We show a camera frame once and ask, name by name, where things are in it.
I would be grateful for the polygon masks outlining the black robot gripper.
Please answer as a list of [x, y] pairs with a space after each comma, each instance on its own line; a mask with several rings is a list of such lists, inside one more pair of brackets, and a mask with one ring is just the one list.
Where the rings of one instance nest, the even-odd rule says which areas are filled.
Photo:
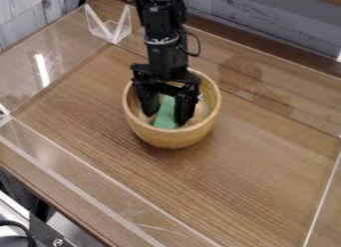
[[200, 96], [201, 77], [190, 72], [188, 38], [145, 39], [149, 61], [134, 63], [134, 84], [145, 115], [150, 118], [161, 109], [161, 95], [176, 98], [174, 120], [184, 126], [192, 119]]

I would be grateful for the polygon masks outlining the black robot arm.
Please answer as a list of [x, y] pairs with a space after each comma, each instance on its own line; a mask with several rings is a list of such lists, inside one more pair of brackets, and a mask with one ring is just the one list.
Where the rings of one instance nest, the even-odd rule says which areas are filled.
[[198, 103], [201, 77], [189, 70], [188, 57], [201, 54], [201, 41], [184, 26], [184, 0], [136, 0], [145, 44], [146, 64], [132, 64], [134, 87], [148, 117], [162, 107], [161, 95], [174, 98], [174, 121], [185, 125]]

